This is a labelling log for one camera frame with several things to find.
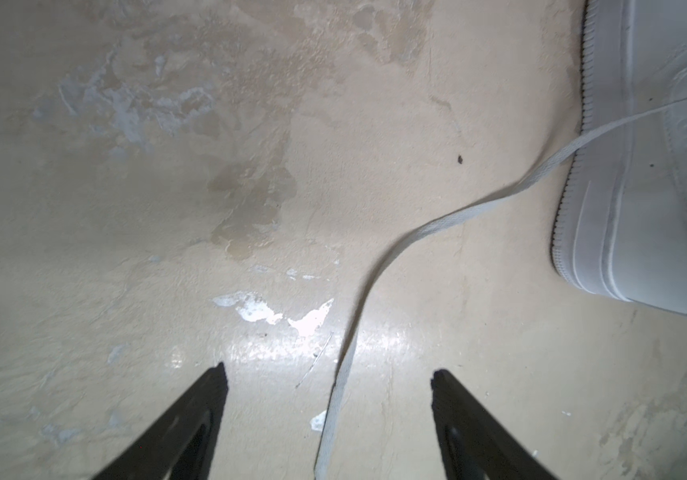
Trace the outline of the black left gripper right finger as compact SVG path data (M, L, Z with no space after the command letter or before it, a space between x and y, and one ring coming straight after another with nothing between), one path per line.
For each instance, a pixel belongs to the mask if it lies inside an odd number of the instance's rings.
M555 480L451 372L435 371L431 390L447 478Z

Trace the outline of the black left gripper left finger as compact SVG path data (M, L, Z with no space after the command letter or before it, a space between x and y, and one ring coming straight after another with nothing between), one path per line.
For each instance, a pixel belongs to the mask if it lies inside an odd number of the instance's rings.
M228 382L221 363L207 369L97 479L209 478Z

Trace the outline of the white leather sneaker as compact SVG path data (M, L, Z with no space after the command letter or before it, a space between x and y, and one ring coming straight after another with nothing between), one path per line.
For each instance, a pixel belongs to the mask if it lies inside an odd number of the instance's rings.
M687 1L591 1L581 37L581 135L521 181L401 237L399 255L568 163L551 261L573 287L687 324Z

